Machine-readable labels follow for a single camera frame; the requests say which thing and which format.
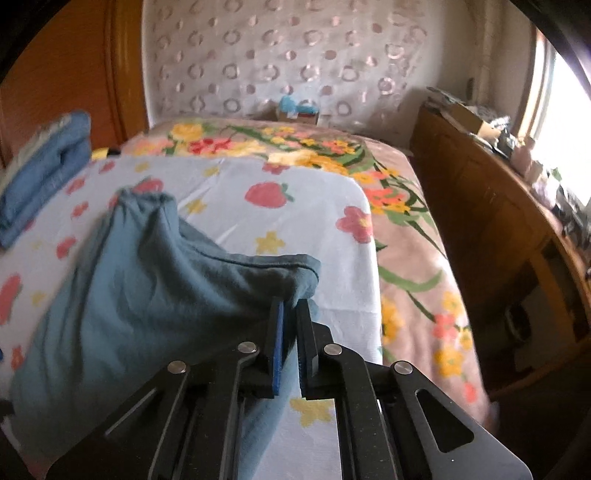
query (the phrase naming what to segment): metal screw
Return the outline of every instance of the metal screw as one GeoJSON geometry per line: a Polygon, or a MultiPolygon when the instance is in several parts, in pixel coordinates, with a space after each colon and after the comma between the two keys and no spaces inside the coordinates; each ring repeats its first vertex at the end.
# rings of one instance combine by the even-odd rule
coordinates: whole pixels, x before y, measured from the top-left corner
{"type": "Polygon", "coordinates": [[[413,366],[403,360],[401,362],[396,362],[394,364],[394,369],[401,375],[408,375],[409,373],[412,373],[413,366]]]}
{"type": "Polygon", "coordinates": [[[182,360],[173,360],[168,364],[168,371],[172,374],[183,374],[187,371],[187,364],[182,360]]]}
{"type": "Polygon", "coordinates": [[[324,352],[327,355],[340,355],[343,353],[343,348],[338,343],[327,343],[324,346],[324,352]]]}
{"type": "Polygon", "coordinates": [[[254,353],[256,352],[256,344],[253,342],[242,342],[238,345],[238,351],[240,353],[254,353]]]}

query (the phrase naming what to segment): cardboard box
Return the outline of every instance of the cardboard box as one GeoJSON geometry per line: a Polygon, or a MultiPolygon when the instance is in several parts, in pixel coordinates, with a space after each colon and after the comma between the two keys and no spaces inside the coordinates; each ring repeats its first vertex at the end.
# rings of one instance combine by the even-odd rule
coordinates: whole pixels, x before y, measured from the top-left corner
{"type": "Polygon", "coordinates": [[[459,103],[450,105],[449,114],[469,133],[479,136],[488,143],[493,143],[501,134],[498,128],[491,127],[477,114],[459,103]]]}
{"type": "Polygon", "coordinates": [[[297,122],[299,124],[316,125],[318,123],[319,114],[309,115],[306,113],[298,113],[297,117],[290,118],[285,112],[277,112],[277,121],[279,122],[297,122]]]}

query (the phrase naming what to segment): blue gripper pad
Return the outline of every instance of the blue gripper pad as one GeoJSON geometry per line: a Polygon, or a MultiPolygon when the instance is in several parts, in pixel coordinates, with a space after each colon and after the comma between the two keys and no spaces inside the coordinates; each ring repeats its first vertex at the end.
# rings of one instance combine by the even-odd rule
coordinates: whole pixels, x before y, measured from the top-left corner
{"type": "Polygon", "coordinates": [[[285,309],[283,302],[279,301],[273,305],[271,314],[275,314],[277,330],[275,331],[275,349],[273,350],[273,394],[279,395],[281,381],[281,368],[283,367],[283,317],[285,309]]]}

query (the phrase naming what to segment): bright window light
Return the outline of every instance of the bright window light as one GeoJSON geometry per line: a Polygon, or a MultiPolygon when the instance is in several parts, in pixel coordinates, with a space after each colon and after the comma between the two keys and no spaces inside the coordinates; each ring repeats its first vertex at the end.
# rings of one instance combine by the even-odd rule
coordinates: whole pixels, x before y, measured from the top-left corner
{"type": "Polygon", "coordinates": [[[532,156],[558,168],[562,183],[586,205],[591,199],[591,99],[557,53],[548,109],[532,156]]]}

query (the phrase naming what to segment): triangular cutout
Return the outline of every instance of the triangular cutout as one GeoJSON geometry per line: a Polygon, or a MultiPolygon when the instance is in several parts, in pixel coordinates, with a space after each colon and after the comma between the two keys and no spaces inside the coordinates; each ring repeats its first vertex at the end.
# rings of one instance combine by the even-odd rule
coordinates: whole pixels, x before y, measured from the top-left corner
{"type": "Polygon", "coordinates": [[[427,390],[419,390],[417,399],[431,427],[437,448],[451,452],[474,440],[474,434],[441,405],[427,390]]]}

